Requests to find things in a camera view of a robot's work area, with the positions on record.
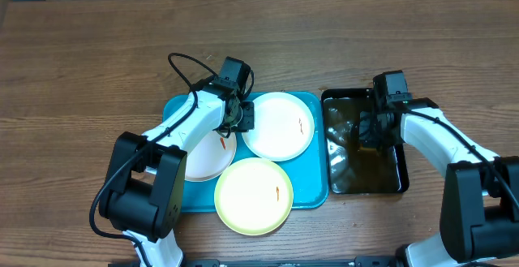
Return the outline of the yellow green sponge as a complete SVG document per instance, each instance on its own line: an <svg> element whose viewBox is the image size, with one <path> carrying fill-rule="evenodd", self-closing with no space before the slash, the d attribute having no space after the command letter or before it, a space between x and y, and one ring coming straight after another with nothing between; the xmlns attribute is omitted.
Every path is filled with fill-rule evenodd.
<svg viewBox="0 0 519 267"><path fill-rule="evenodd" d="M361 143L358 146L359 152L366 152L366 153L372 153L372 154L379 154L382 153L384 148L380 146L379 144L364 144Z"/></svg>

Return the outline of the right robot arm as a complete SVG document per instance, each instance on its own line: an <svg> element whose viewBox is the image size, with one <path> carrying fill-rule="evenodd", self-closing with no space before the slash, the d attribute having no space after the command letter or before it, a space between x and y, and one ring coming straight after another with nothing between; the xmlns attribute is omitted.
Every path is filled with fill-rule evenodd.
<svg viewBox="0 0 519 267"><path fill-rule="evenodd" d="M518 254L518 158L501 157L413 98L402 71L373 79L371 109L352 129L365 149L416 148L444 177L440 231L403 248L403 265L486 266Z"/></svg>

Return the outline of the yellow green plate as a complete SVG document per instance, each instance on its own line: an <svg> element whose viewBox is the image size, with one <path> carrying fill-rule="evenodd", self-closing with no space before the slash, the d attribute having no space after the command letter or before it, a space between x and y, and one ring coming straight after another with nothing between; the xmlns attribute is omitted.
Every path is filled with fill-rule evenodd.
<svg viewBox="0 0 519 267"><path fill-rule="evenodd" d="M259 157L236 161L223 171L214 191L219 218L231 230L248 236L266 235L290 214L294 189L275 162Z"/></svg>

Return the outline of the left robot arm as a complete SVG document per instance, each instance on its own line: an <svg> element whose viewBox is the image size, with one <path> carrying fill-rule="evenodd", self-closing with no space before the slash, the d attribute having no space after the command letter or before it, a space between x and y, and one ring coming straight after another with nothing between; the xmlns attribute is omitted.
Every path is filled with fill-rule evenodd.
<svg viewBox="0 0 519 267"><path fill-rule="evenodd" d="M181 213L188 155L211 131L226 139L253 129L248 100L253 85L251 67L228 57L219 72L189 83L184 104L160 125L141 135L123 132L89 210L92 230L131 242L137 266L180 266L183 253L173 228Z"/></svg>

